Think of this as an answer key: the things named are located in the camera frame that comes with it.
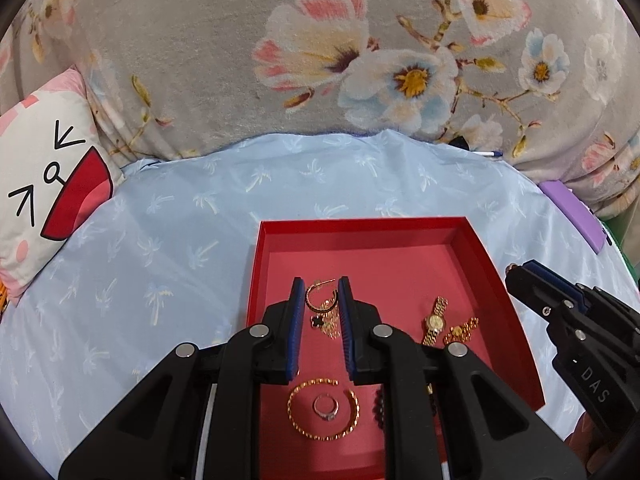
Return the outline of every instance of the white pillow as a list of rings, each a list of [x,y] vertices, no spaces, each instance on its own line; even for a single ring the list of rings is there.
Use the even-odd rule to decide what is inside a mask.
[[[124,179],[73,68],[0,116],[0,280],[15,303]]]

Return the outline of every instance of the silver ring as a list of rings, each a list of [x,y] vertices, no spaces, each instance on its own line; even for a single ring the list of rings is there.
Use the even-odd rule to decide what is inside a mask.
[[[331,399],[334,403],[334,408],[329,413],[321,412],[320,410],[318,410],[318,400],[323,399],[324,397]],[[314,400],[313,407],[314,407],[314,412],[316,412],[316,415],[319,416],[322,420],[334,420],[335,416],[338,414],[339,406],[338,406],[338,401],[335,400],[331,395],[320,394]]]

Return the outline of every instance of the red box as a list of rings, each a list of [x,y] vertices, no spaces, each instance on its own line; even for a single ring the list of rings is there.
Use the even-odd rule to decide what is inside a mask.
[[[289,297],[293,278],[348,276],[353,297],[378,308],[380,317],[417,342],[422,321],[437,296],[448,299],[447,327],[471,316],[480,320],[471,348],[533,410],[545,401],[527,339],[511,300],[482,242],[466,218],[393,218],[263,222],[255,252],[247,324],[262,319],[265,307]],[[318,295],[329,295],[329,290]],[[300,374],[289,386],[262,386],[260,474],[265,480],[375,480],[384,477],[383,432],[374,420],[378,386],[353,386],[344,365],[340,338],[330,339],[310,325],[307,309],[300,348]],[[442,335],[438,346],[442,345]],[[343,430],[350,418],[346,389],[360,402],[352,434],[318,442],[300,435],[287,417],[290,391],[313,378],[337,379],[339,386],[304,388],[292,412],[313,434]],[[332,421],[311,409],[320,393],[331,393],[340,409]],[[443,462],[444,443],[436,427]]]

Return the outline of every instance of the silver screw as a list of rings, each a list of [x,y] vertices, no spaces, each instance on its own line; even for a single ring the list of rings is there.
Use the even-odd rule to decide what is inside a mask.
[[[467,352],[466,345],[457,341],[447,346],[447,350],[449,350],[449,353],[454,357],[464,357]]]
[[[249,334],[251,334],[253,337],[264,337],[269,333],[269,327],[266,325],[253,325],[250,329],[249,329]]]
[[[176,347],[175,354],[178,357],[191,357],[195,351],[196,347],[191,343],[182,343]]]
[[[389,337],[393,332],[394,330],[389,325],[380,324],[373,327],[373,333],[378,337]]]

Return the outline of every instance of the light blue bed sheet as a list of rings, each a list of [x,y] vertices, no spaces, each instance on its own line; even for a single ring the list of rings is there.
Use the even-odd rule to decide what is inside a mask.
[[[615,246],[596,256],[513,168],[384,131],[273,134],[203,158],[127,168],[0,324],[0,402],[55,477],[62,461],[175,345],[244,323],[261,220],[467,216],[499,272],[535,258],[634,308]],[[562,437],[582,408],[551,367],[545,323],[516,303]]]

